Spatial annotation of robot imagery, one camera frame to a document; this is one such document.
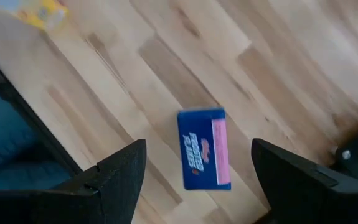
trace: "floor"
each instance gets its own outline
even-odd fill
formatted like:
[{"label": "floor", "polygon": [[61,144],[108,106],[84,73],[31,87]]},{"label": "floor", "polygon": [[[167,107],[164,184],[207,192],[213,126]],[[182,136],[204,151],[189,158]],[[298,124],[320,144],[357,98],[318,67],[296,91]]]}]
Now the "floor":
[{"label": "floor", "polygon": [[[358,0],[64,0],[48,35],[0,14],[0,67],[86,169],[134,139],[133,223],[253,223],[263,138],[321,164],[358,131]],[[183,189],[176,113],[223,106],[231,192]]]}]

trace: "blue box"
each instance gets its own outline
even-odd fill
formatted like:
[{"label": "blue box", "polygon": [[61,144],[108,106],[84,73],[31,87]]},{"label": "blue box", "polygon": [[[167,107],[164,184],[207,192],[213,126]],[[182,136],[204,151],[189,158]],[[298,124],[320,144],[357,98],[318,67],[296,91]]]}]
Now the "blue box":
[{"label": "blue box", "polygon": [[186,190],[230,190],[223,108],[182,110],[177,115]]}]

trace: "wooden floor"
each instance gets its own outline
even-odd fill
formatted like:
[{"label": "wooden floor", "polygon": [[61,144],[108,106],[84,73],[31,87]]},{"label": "wooden floor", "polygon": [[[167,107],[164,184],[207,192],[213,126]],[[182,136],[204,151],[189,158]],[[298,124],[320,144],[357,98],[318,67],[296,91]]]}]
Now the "wooden floor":
[{"label": "wooden floor", "polygon": [[[250,143],[313,161],[358,130],[358,0],[65,0],[49,35],[0,14],[0,67],[83,169],[134,139],[133,223],[252,223]],[[176,113],[223,106],[231,192],[182,183]]]}]

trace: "pink label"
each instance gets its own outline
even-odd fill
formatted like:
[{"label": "pink label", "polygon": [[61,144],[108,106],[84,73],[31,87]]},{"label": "pink label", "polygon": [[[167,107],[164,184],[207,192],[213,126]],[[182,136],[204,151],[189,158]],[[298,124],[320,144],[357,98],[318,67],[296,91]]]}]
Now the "pink label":
[{"label": "pink label", "polygon": [[230,164],[228,163],[226,120],[212,120],[212,129],[214,134],[217,184],[229,184]]}]

